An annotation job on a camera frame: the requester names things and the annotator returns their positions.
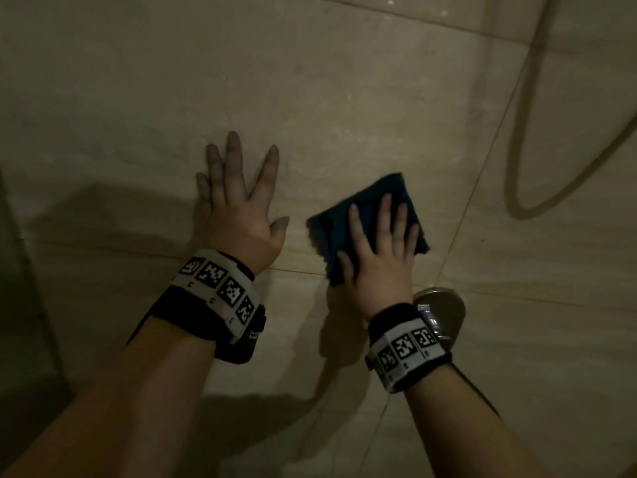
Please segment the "cleaning cloth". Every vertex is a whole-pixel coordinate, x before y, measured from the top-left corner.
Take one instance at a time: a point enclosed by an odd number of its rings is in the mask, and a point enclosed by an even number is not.
[[[394,173],[379,179],[367,189],[357,192],[355,195],[341,201],[336,206],[323,211],[322,213],[312,216],[308,220],[310,227],[310,235],[317,245],[325,263],[327,264],[327,277],[329,284],[334,286],[343,283],[343,268],[341,267],[336,252],[338,250],[345,251],[354,263],[356,273],[358,273],[359,262],[354,252],[352,239],[350,237],[349,219],[347,211],[352,203],[359,208],[363,230],[370,241],[371,249],[376,252],[376,227],[378,219],[378,205],[384,194],[392,195],[392,227],[394,227],[394,218],[398,205],[402,202],[407,203],[407,230],[411,225],[419,223],[416,210],[407,188],[404,185],[404,179],[401,173]],[[422,225],[418,235],[416,244],[416,253],[425,254],[429,251],[429,246],[425,241]]]

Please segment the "hand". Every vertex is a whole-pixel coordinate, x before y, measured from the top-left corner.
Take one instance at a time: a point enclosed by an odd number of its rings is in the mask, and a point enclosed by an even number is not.
[[[243,180],[243,153],[236,132],[228,134],[226,163],[214,144],[206,147],[208,176],[197,173],[199,211],[204,217],[204,248],[227,253],[258,275],[274,263],[283,249],[290,218],[272,225],[267,212],[275,193],[279,153],[267,152],[259,179],[248,196]]]
[[[358,208],[355,204],[350,206],[350,232],[354,250],[360,262],[356,279],[354,279],[354,265],[347,253],[339,251],[336,254],[343,267],[345,286],[367,321],[381,310],[397,303],[411,303],[413,298],[411,269],[419,228],[417,224],[411,226],[407,243],[405,243],[407,205],[402,203],[398,206],[394,232],[390,232],[391,202],[391,195],[386,194],[378,207],[377,254],[375,255],[363,232]]]

